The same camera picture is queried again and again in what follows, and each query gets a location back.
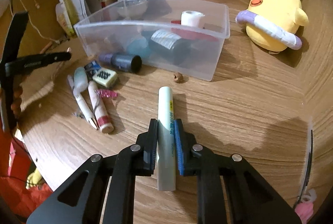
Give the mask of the red foil packet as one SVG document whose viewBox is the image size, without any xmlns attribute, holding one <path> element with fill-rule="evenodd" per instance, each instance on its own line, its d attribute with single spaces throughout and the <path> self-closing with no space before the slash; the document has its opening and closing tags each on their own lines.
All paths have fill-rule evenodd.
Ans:
<svg viewBox="0 0 333 224">
<path fill-rule="evenodd" d="M 207 35 L 205 33 L 199 33 L 195 31 L 189 31 L 184 29 L 176 29 L 172 28 L 171 31 L 177 35 L 179 35 L 181 38 L 188 39 L 188 40 L 203 40 L 203 41 L 209 41 L 209 42 L 218 42 L 219 39 L 216 37 L 213 37 L 211 35 Z"/>
</svg>

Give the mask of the purple black spray bottle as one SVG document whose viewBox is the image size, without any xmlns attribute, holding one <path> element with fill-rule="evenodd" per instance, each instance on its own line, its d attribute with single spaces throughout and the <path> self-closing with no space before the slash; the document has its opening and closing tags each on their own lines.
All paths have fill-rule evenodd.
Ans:
<svg viewBox="0 0 333 224">
<path fill-rule="evenodd" d="M 142 68 L 142 59 L 138 55 L 108 53 L 99 55 L 98 59 L 102 64 L 123 72 L 138 73 Z"/>
</svg>

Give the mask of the white ceramic bowl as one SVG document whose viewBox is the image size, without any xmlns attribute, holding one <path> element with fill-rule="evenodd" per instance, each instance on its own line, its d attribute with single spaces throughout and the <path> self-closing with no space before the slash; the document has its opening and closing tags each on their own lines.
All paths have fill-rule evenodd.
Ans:
<svg viewBox="0 0 333 224">
<path fill-rule="evenodd" d="M 126 20 L 141 19 L 147 8 L 146 0 L 124 0 L 116 6 L 117 13 Z"/>
</svg>

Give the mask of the mahjong tile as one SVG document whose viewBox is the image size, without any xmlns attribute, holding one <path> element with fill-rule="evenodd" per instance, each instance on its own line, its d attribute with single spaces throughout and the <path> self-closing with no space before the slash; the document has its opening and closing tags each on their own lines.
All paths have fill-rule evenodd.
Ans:
<svg viewBox="0 0 333 224">
<path fill-rule="evenodd" d="M 118 75 L 114 70 L 100 68 L 94 75 L 93 81 L 105 88 L 111 88 L 118 80 Z"/>
</svg>

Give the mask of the teal washi tape roll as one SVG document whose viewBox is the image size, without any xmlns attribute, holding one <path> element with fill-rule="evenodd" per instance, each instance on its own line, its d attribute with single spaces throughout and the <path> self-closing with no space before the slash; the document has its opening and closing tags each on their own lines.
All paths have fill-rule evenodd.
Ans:
<svg viewBox="0 0 333 224">
<path fill-rule="evenodd" d="M 145 38 L 134 39 L 127 47 L 126 52 L 132 55 L 138 55 L 142 59 L 150 56 L 151 50 L 148 46 L 148 41 Z"/>
</svg>

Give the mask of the white folded paper stack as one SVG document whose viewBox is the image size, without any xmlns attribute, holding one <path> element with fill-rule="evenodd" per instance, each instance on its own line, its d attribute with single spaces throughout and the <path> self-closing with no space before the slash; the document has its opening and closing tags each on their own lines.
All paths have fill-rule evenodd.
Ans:
<svg viewBox="0 0 333 224">
<path fill-rule="evenodd" d="M 74 17 L 70 18 L 64 0 L 59 0 L 55 7 L 56 19 L 67 36 L 74 36 L 74 24 L 102 9 L 99 0 L 71 0 Z"/>
</svg>

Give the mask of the clear plastic storage bin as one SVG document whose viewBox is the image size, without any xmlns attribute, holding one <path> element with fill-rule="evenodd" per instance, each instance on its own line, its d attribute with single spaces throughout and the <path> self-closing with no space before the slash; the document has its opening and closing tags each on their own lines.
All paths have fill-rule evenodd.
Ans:
<svg viewBox="0 0 333 224">
<path fill-rule="evenodd" d="M 88 56 L 138 55 L 144 65 L 211 81 L 230 37 L 229 8 L 205 0 L 122 0 L 75 30 Z"/>
</svg>

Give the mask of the white green lip balm tube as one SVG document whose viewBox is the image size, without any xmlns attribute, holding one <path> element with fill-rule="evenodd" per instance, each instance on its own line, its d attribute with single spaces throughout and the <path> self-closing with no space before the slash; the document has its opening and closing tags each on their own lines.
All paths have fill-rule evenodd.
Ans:
<svg viewBox="0 0 333 224">
<path fill-rule="evenodd" d="M 158 92 L 158 124 L 158 190 L 175 191 L 173 92 L 167 86 Z"/>
</svg>

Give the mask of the pink lipstick tube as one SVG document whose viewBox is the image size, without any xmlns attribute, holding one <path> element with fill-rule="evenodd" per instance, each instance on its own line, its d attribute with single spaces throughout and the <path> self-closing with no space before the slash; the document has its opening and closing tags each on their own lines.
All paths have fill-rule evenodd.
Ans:
<svg viewBox="0 0 333 224">
<path fill-rule="evenodd" d="M 97 84 L 94 81 L 89 82 L 88 92 L 99 130 L 104 134 L 110 134 L 113 132 L 114 127 L 104 102 L 98 94 Z"/>
</svg>

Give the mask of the pink white cosmetic pen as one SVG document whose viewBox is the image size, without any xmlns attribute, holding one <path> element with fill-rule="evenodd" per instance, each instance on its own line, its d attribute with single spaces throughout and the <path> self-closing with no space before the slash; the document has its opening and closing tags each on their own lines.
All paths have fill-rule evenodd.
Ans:
<svg viewBox="0 0 333 224">
<path fill-rule="evenodd" d="M 77 105 L 78 105 L 80 111 L 82 112 L 83 116 L 85 117 L 85 120 L 87 120 L 87 122 L 89 124 L 91 124 L 91 126 L 93 128 L 95 128 L 95 130 L 98 130 L 99 126 L 97 125 L 95 116 L 93 115 L 92 111 L 90 110 L 89 106 L 87 105 L 87 102 L 85 101 L 85 99 L 83 98 L 81 93 L 79 93 L 75 90 L 75 83 L 74 83 L 73 77 L 70 75 L 67 75 L 67 81 L 72 90 L 72 93 L 77 102 Z"/>
</svg>

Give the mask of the dark green dropper bottle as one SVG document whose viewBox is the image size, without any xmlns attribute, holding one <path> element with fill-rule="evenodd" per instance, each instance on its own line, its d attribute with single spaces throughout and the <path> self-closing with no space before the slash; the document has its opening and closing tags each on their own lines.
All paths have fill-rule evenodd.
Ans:
<svg viewBox="0 0 333 224">
<path fill-rule="evenodd" d="M 190 53 L 192 41 L 171 31 L 144 30 L 141 35 L 148 41 L 148 46 L 153 52 L 175 65 L 181 64 Z"/>
</svg>

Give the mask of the light blue bottle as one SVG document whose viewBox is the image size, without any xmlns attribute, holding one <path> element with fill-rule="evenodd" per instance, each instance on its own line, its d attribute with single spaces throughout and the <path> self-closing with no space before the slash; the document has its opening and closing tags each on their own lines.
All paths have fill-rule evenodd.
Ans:
<svg viewBox="0 0 333 224">
<path fill-rule="evenodd" d="M 74 80 L 74 89 L 73 89 L 74 95 L 78 95 L 87 89 L 88 79 L 84 67 L 80 66 L 75 70 L 73 80 Z"/>
</svg>

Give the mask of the white tape roll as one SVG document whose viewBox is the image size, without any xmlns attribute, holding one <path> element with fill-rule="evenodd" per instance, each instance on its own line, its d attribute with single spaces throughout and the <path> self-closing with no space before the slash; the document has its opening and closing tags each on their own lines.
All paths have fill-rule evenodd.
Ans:
<svg viewBox="0 0 333 224">
<path fill-rule="evenodd" d="M 204 27 L 205 14 L 198 11 L 183 11 L 181 14 L 181 25 L 195 28 Z"/>
</svg>

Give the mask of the blue Max razor box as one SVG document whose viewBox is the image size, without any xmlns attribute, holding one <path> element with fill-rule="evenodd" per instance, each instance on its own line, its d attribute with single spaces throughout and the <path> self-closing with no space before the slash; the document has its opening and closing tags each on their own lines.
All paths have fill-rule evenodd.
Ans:
<svg viewBox="0 0 333 224">
<path fill-rule="evenodd" d="M 85 69 L 85 72 L 88 76 L 92 77 L 96 74 L 97 71 L 100 70 L 101 66 L 96 60 L 92 60 L 87 65 L 83 67 Z"/>
</svg>

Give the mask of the yellow green spray bottle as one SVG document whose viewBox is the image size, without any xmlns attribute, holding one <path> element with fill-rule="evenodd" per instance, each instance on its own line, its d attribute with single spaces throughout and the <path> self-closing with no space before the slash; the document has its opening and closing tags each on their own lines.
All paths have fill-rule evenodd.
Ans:
<svg viewBox="0 0 333 224">
<path fill-rule="evenodd" d="M 75 6 L 74 6 L 72 0 L 63 0 L 63 4 L 64 4 L 64 7 L 66 9 L 67 15 L 69 17 L 69 20 L 70 20 L 70 23 L 71 23 L 71 26 L 72 26 L 72 30 L 75 33 L 75 31 L 73 29 L 73 26 L 76 23 L 78 23 L 78 21 L 79 21 Z"/>
</svg>

